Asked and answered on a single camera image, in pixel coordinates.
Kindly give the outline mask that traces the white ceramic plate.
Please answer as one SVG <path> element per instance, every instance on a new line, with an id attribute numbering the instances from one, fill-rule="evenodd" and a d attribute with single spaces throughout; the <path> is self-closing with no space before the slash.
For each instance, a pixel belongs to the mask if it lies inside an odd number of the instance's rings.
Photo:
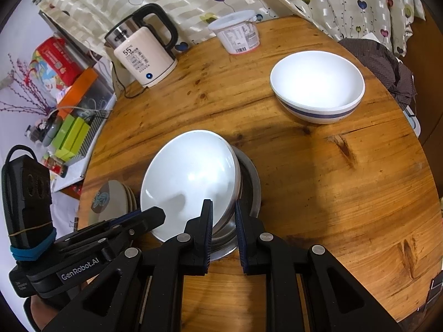
<path id="1" fill-rule="evenodd" d="M 240 193 L 239 161 L 231 145 L 209 130 L 191 130 L 169 141 L 144 175 L 140 207 L 164 210 L 164 223 L 153 229 L 161 242 L 184 232 L 199 217 L 205 199 L 213 204 L 213 232 L 231 219 Z"/>

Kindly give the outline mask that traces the stainless steel plate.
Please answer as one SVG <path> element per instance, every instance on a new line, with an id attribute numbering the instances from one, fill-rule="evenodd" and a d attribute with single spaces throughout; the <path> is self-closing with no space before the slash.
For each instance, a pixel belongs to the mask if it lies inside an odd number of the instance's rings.
<path id="1" fill-rule="evenodd" d="M 241 188 L 239 198 L 234 205 L 231 219 L 212 235 L 210 261 L 224 258 L 238 246 L 236 237 L 236 211 L 248 212 L 251 217 L 257 218 L 261 209 L 261 181 L 251 159 L 237 147 L 233 151 L 239 161 L 241 171 Z"/>

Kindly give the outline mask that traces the patterned small bowl stack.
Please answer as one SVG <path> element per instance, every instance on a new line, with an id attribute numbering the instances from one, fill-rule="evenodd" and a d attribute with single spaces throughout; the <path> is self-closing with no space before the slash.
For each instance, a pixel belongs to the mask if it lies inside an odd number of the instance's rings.
<path id="1" fill-rule="evenodd" d="M 109 180 L 92 200 L 89 225 L 112 220 L 137 209 L 137 201 L 133 191 L 117 180 Z"/>

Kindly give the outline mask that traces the green box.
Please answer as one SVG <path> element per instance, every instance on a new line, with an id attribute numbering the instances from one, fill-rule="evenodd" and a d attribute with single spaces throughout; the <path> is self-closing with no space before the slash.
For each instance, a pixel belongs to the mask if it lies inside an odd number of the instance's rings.
<path id="1" fill-rule="evenodd" d="M 90 126 L 81 117 L 66 115 L 51 146 L 77 153 L 89 130 Z"/>

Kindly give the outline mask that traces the orange box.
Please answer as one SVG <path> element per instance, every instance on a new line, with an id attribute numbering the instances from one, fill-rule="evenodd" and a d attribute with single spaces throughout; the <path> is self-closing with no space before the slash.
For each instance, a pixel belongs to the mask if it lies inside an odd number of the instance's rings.
<path id="1" fill-rule="evenodd" d="M 85 69 L 74 84 L 67 90 L 65 96 L 57 104 L 58 115 L 65 119 L 74 107 L 83 99 L 93 83 L 98 79 L 98 73 L 93 68 Z"/>

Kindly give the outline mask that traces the white bowl blue stripe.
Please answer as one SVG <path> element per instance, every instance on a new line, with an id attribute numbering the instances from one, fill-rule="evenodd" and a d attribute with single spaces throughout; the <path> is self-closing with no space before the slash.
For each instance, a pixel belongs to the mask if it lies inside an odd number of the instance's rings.
<path id="1" fill-rule="evenodd" d="M 348 117 L 366 91 L 364 77 L 352 62 L 318 50 L 278 61 L 270 72 L 270 86 L 288 112 L 318 125 Z"/>

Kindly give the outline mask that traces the red snack package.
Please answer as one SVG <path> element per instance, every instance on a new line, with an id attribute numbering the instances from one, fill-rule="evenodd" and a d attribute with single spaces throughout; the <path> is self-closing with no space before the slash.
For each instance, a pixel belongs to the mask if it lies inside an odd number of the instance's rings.
<path id="1" fill-rule="evenodd" d="M 66 86 L 71 86 L 77 77 L 82 74 L 82 69 L 76 61 L 69 56 L 64 44 L 59 39 L 51 37 L 37 47 L 43 60 L 56 72 Z"/>

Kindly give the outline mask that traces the white electric kettle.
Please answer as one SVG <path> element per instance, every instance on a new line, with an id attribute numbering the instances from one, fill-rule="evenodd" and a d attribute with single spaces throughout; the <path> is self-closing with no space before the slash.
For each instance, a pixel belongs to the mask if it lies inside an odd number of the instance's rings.
<path id="1" fill-rule="evenodd" d="M 163 42 L 156 30 L 145 23 L 144 18 L 155 15 L 171 35 Z M 179 33 L 173 21 L 161 6 L 145 4 L 127 16 L 105 35 L 105 41 L 113 48 L 114 56 L 145 88 L 151 88 L 168 76 L 176 67 L 177 59 L 172 49 Z"/>

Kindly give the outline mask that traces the dark brown cloth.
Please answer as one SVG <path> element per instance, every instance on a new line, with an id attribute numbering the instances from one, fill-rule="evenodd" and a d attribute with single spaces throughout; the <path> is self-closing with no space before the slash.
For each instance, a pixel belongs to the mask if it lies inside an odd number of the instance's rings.
<path id="1" fill-rule="evenodd" d="M 339 44 L 379 79 L 401 110 L 415 99 L 417 92 L 412 72 L 384 45 L 363 38 L 344 38 Z"/>

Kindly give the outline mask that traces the white plastic tub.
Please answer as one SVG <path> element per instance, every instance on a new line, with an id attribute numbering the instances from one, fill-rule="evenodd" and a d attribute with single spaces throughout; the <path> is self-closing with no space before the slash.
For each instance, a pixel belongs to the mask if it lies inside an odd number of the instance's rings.
<path id="1" fill-rule="evenodd" d="M 260 46 L 260 38 L 253 10 L 238 11 L 220 17 L 208 25 L 208 29 L 220 40 L 231 55 L 250 52 Z"/>

